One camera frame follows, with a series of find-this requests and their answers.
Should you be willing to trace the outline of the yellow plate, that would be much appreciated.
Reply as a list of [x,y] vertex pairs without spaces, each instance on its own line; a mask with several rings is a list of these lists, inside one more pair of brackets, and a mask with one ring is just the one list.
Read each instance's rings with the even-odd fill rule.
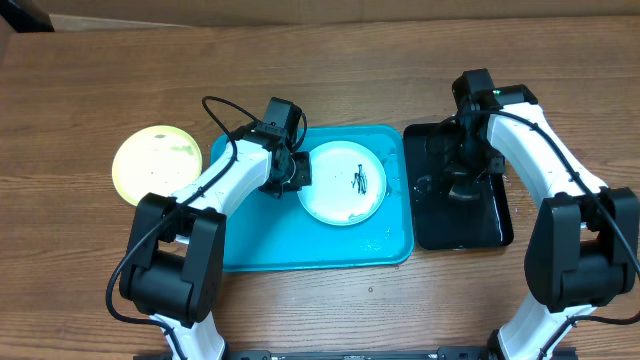
[[116,192],[136,206],[149,192],[169,196],[195,181],[203,157],[195,139],[184,130],[156,125],[127,138],[112,162]]

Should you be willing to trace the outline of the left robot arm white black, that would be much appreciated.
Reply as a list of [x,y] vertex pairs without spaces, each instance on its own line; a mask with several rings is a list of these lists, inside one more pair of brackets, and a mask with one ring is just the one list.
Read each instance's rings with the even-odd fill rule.
[[257,130],[232,135],[196,181],[171,196],[145,195],[106,291],[111,315],[160,328],[173,359],[223,358],[226,343],[211,308],[222,280],[227,221],[255,190],[281,194],[310,184],[303,141]]

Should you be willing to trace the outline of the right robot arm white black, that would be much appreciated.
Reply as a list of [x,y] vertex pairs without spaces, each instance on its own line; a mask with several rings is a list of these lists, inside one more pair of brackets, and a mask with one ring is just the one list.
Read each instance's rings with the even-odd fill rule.
[[478,182],[495,156],[510,163],[533,197],[538,215],[524,259],[529,293],[487,344],[490,359],[551,359],[582,321],[632,325],[639,317],[595,315],[629,293],[639,277],[639,199],[612,189],[587,170],[553,132],[524,85],[491,82],[452,87],[457,134],[446,142],[445,194],[479,195]]

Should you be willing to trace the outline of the light blue plate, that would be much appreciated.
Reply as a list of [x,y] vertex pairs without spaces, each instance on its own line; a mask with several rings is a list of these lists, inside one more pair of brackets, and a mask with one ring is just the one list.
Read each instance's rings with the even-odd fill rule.
[[386,173],[371,150],[342,140],[321,144],[309,155],[311,184],[298,192],[298,198],[312,217],[328,225],[350,226],[379,209]]

